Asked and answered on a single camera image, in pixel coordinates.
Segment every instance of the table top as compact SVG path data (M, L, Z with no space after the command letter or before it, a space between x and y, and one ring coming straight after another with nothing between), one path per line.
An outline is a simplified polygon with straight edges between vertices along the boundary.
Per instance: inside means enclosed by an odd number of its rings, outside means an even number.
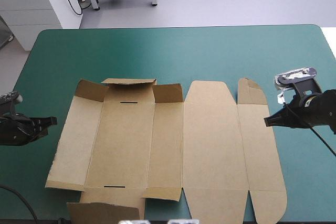
M336 61L315 25L44 31L17 81L23 103L16 109L56 116L58 125L34 143L0 146L0 183L21 192L38 218L69 218L66 202L77 202L80 193L44 185L81 78L157 78L158 84L181 83L184 95L193 80L224 81L236 99L239 78L248 77L263 88L274 113L281 107L274 75L306 66L317 69L323 90L335 88ZM330 129L316 129L336 149ZM288 194L282 221L335 221L335 158L309 130L274 130ZM14 195L0 190L0 199L0 219L31 218ZM180 202L147 200L145 214L150 220L189 216L183 196ZM245 220L254 220L250 199Z

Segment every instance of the gray floor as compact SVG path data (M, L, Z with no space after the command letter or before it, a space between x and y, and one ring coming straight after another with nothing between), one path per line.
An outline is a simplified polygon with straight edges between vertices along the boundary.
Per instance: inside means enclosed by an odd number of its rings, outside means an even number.
M336 27L336 0L101 0L81 28L316 24ZM335 37L328 40L332 43ZM27 59L16 40L0 50L0 93L10 91Z

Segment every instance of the cardboard box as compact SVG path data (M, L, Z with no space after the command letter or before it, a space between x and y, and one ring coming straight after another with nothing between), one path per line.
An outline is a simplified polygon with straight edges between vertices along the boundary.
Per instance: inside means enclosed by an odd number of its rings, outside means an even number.
M68 205L74 224L89 223L88 209L107 212L99 208L138 209L143 218L145 198L179 201L182 188L204 224L242 223L249 190L258 223L284 214L285 184L256 83L239 81L238 105L223 82L194 81L185 101L180 84L103 83L78 83L46 182L82 191L80 204Z

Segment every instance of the white cabinet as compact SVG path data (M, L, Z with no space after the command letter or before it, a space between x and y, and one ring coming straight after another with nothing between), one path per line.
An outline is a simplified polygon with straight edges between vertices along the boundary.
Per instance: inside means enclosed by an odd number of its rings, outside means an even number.
M70 1L80 13L77 0ZM0 0L0 16L26 51L32 49L41 31L76 29L82 19L67 0Z

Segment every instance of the cardboard panel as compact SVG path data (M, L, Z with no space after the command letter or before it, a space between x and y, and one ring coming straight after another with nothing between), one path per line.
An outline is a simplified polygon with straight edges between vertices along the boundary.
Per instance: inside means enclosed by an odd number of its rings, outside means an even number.
M267 105L267 101L258 84L247 78L241 78L238 85L238 104Z
M108 87L104 85L87 80L80 80L76 88L75 96L103 102L107 89Z
M183 187L247 190L238 111L226 84L193 82L183 124Z
M286 191L272 127L266 127L267 105L239 104L250 190Z
M284 215L287 206L285 191L250 191L258 224L275 224Z
M134 85L109 84L105 97L107 102L154 103L153 83Z
M147 188L142 198L169 199L180 201L182 188Z
M80 202L103 202L119 206L135 207L139 210L140 219L143 219L145 199L142 199L141 196L144 190L137 188L85 188L85 192L81 194Z
M183 103L157 103L148 187L182 187Z
M185 188L190 214L200 223L242 224L247 190Z
M248 181L237 105L223 82L194 81L184 103L183 188L192 218L242 223Z
M86 186L147 187L153 116L154 103L104 101Z
M67 203L73 224L118 224L120 220L139 219L139 210L134 207L105 203Z
M238 84L238 112L253 208L259 224L277 223L287 205L285 182L276 141L264 118L266 97L258 84L246 78Z
M185 101L199 104L237 105L226 84L221 81L193 81Z
M154 85L155 103L183 102L181 84Z
M102 106L73 97L46 187L83 190Z
M107 78L102 83L105 84L121 84L121 85L133 85L141 83L155 83L155 79L117 79Z

